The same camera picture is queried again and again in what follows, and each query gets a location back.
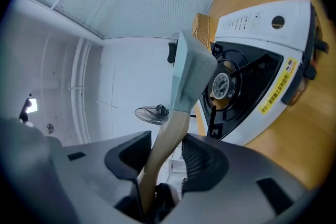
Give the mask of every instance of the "wooden table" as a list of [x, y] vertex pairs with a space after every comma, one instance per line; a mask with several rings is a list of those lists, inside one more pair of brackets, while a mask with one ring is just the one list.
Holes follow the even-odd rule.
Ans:
[[[279, 0], [214, 0], [210, 10], [209, 40], [214, 42], [220, 17], [237, 10]], [[311, 0], [329, 54], [318, 59], [317, 76], [294, 106], [289, 106], [272, 125], [246, 146], [266, 155], [295, 175], [305, 186], [323, 183], [336, 150], [336, 38], [321, 0]], [[199, 133], [205, 135], [196, 108]]]

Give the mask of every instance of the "gray plastic part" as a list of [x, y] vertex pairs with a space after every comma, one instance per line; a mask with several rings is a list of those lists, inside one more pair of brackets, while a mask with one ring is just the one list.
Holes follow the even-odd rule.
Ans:
[[82, 176], [90, 189], [104, 201], [115, 206], [132, 191], [133, 183], [120, 180], [107, 169], [104, 158], [110, 149], [142, 134], [142, 132], [90, 144], [64, 147], [65, 154], [83, 152], [86, 156], [71, 162], [73, 168]]
[[[0, 120], [0, 164], [3, 174], [26, 206], [47, 223], [134, 224], [114, 208], [132, 191], [132, 185], [117, 179], [105, 166], [105, 153], [143, 132], [64, 148], [52, 137], [18, 120]], [[288, 223], [300, 214], [314, 193], [263, 155], [245, 147], [193, 135], [222, 151], [229, 168], [225, 177], [207, 191], [186, 192], [163, 224], [197, 223]], [[70, 161], [71, 153], [85, 157]], [[276, 216], [256, 184], [272, 178], [294, 203]]]
[[216, 58], [190, 33], [180, 32], [170, 110], [190, 113], [217, 68]]
[[193, 224], [260, 224], [269, 221], [276, 214], [256, 183], [263, 178], [275, 180], [293, 201], [306, 192], [296, 178], [253, 150], [209, 137], [193, 136], [223, 151], [229, 169], [224, 179], [211, 190], [185, 193], [163, 224], [174, 223], [178, 219]]

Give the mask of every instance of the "black plastic part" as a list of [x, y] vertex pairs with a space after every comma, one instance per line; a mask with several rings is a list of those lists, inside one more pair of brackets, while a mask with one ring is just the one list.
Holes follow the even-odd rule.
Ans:
[[306, 67], [306, 70], [304, 71], [303, 75], [310, 80], [315, 79], [316, 77], [316, 69], [314, 66], [312, 66], [311, 64], [308, 64]]
[[74, 161], [76, 159], [79, 159], [79, 158], [82, 158], [82, 157], [85, 157], [85, 156], [86, 155], [83, 152], [75, 152], [75, 153], [69, 154], [68, 158], [69, 158], [70, 161]]
[[168, 184], [161, 183], [155, 188], [156, 196], [152, 207], [146, 214], [146, 224], [160, 223], [175, 207], [172, 192]]
[[162, 104], [158, 104], [156, 106], [156, 112], [157, 112], [157, 114], [159, 116], [159, 118], [158, 118], [158, 120], [159, 120], [160, 116], [166, 117], [167, 114], [169, 114], [169, 109], [166, 109], [166, 107], [164, 105], [162, 105]]
[[169, 45], [169, 55], [168, 55], [167, 61], [168, 63], [174, 63], [177, 45], [175, 43], [168, 43], [168, 45]]
[[106, 167], [119, 179], [136, 181], [151, 152], [151, 131], [146, 131], [105, 155]]
[[[314, 223], [320, 222], [321, 218], [318, 215], [317, 217], [314, 215], [315, 211], [315, 198], [317, 193], [319, 192], [319, 188], [314, 188], [305, 194], [302, 195], [300, 199], [294, 202], [294, 204], [285, 210], [283, 213], [279, 214], [276, 218], [272, 218], [264, 224], [285, 224], [285, 223]], [[323, 210], [326, 210], [325, 205], [320, 203], [323, 207]]]
[[[214, 105], [210, 97], [214, 79], [219, 73], [226, 73], [232, 82], [229, 102], [225, 107], [217, 109], [213, 130], [209, 133], [212, 138], [220, 140], [241, 124], [260, 103], [284, 59], [268, 50], [223, 41], [213, 44], [212, 55], [216, 58], [218, 67], [200, 97], [208, 125]], [[233, 68], [228, 69], [225, 62], [229, 62]]]
[[215, 45], [216, 45], [215, 43], [210, 42], [211, 51], [214, 49]]
[[257, 181], [257, 184], [276, 214], [281, 214], [293, 205], [293, 201], [272, 178], [261, 179]]
[[222, 151], [189, 134], [183, 139], [182, 156], [187, 168], [187, 181], [182, 186], [182, 193], [212, 189], [229, 168]]
[[23, 122], [28, 121], [27, 108], [30, 108], [31, 106], [32, 102], [27, 98], [19, 116], [19, 119], [22, 120]]
[[300, 86], [300, 83], [301, 83], [302, 79], [304, 79], [306, 77], [306, 74], [309, 75], [311, 78], [313, 77], [313, 73], [311, 72], [311, 70], [308, 70], [307, 73], [305, 73], [305, 71], [306, 71], [307, 68], [310, 69], [309, 63], [310, 63], [310, 59], [311, 59], [311, 57], [313, 55], [313, 52], [314, 52], [314, 47], [316, 45], [314, 41], [315, 41], [315, 8], [313, 7], [313, 5], [310, 5], [310, 26], [309, 26], [309, 33], [308, 33], [306, 50], [303, 53], [301, 65], [299, 66], [299, 68], [298, 68], [292, 82], [290, 83], [287, 91], [285, 92], [285, 94], [281, 98], [281, 101], [286, 105], [289, 105], [290, 101], [293, 99], [297, 89]]
[[134, 185], [131, 195], [121, 199], [114, 207], [119, 211], [123, 212], [125, 215], [136, 219], [138, 221], [144, 221], [144, 213], [142, 210], [141, 203], [138, 197], [138, 186]]
[[214, 130], [215, 117], [216, 117], [216, 109], [217, 107], [215, 105], [211, 108], [209, 127], [208, 127], [208, 132], [206, 134], [207, 136], [212, 136], [212, 132]]
[[326, 42], [324, 42], [324, 41], [322, 41], [320, 39], [316, 39], [315, 40], [315, 49], [321, 50], [321, 51], [323, 51], [325, 53], [328, 53], [328, 51], [329, 51], [329, 45], [328, 45], [328, 43], [326, 43]]
[[105, 155], [106, 167], [119, 179], [130, 180], [134, 183], [131, 195], [124, 197], [116, 208], [138, 221], [144, 221], [137, 177], [145, 166], [152, 147], [151, 131], [109, 150]]

